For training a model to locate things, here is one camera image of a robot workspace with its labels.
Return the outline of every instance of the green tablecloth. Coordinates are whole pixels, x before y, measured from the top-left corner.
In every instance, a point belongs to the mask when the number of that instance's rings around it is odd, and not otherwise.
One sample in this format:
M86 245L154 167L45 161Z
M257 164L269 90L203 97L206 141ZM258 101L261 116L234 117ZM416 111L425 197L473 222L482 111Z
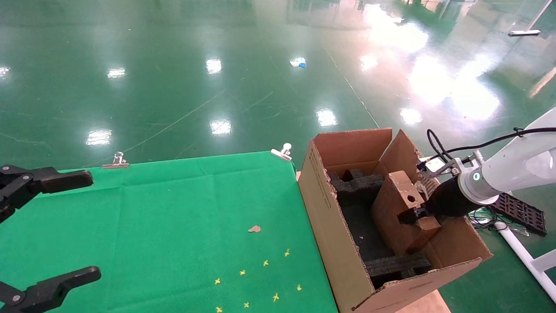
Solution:
M0 224L0 280L25 289L98 266L59 313L336 312L291 163L260 152L90 171L93 186Z

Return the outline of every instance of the binder clip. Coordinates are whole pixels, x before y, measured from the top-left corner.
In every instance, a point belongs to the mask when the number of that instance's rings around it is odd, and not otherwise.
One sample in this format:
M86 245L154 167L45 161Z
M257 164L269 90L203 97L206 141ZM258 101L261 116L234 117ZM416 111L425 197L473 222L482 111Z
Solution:
M286 161L289 162L289 161L291 161L290 149L291 149L291 144L285 143L282 150L278 151L276 149L272 149L272 150L270 150L270 153L279 157L282 160L286 160Z
M111 169L111 168L126 168L129 167L130 164L123 159L123 152L116 152L114 155L114 161L112 164L105 164L102 166L103 169Z

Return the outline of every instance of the shiny floor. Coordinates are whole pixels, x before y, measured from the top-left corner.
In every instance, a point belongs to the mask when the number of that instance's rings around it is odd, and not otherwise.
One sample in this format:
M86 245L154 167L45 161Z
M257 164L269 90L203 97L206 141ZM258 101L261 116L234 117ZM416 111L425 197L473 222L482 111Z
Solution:
M432 153L525 127L556 102L556 3L545 0L29 0L0 2L2 162L95 167L293 145L318 132L403 128ZM503 144L483 149L492 155ZM556 187L515 192L546 211ZM495 257L441 289L454 313L551 312L496 233ZM551 272L556 280L556 271Z

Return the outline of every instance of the small cardboard box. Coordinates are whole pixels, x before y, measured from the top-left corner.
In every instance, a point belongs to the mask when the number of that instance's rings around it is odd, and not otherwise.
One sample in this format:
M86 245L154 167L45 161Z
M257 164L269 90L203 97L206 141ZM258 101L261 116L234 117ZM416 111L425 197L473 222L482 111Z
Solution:
M429 194L439 182L420 175L415 165L422 155L408 136L401 130L392 140L392 134L392 129L322 133L311 140L305 155L299 187L341 313L396 312L492 256L465 218L448 218L421 249L433 270L387 282L375 289L345 223L327 171L342 173L347 169L361 169L367 175L382 175L385 182L391 180L394 185L402 187L396 197L383 196L382 207L401 212L407 206L403 201L400 204L400 194L419 195L412 184L407 184L408 178L412 183L420 180ZM375 220L375 223L379 229L390 229L380 221Z

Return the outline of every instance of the black foam insert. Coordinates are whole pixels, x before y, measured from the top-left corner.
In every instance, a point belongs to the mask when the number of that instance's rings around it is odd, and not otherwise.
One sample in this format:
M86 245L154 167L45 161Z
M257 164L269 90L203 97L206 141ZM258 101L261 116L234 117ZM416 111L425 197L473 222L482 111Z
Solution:
M402 280L428 272L430 262L423 253L399 257L384 243L371 216L371 207L382 187L379 175L365 175L360 170L347 170L342 177L329 172L336 189L338 203L347 227L359 249L375 288L384 283Z

